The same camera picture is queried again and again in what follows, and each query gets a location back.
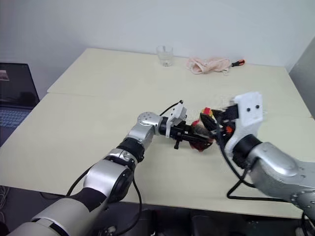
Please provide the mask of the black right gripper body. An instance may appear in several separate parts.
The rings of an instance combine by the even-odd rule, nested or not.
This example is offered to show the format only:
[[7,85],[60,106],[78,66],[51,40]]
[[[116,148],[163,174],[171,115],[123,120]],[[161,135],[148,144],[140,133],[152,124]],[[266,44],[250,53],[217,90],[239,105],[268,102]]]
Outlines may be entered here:
[[222,139],[223,145],[225,146],[236,129],[236,119],[239,118],[238,105],[228,106],[222,111],[225,112],[227,120],[217,120],[217,122],[219,123],[220,127],[220,137]]

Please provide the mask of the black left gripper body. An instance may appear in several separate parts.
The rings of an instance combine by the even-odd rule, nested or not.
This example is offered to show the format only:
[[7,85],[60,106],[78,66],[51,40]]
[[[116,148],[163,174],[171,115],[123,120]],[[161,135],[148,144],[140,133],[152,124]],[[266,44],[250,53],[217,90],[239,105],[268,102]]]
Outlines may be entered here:
[[186,124],[185,121],[182,121],[178,125],[174,125],[171,127],[169,136],[176,141],[174,149],[178,149],[179,144],[182,141],[191,141],[190,131],[191,126]]

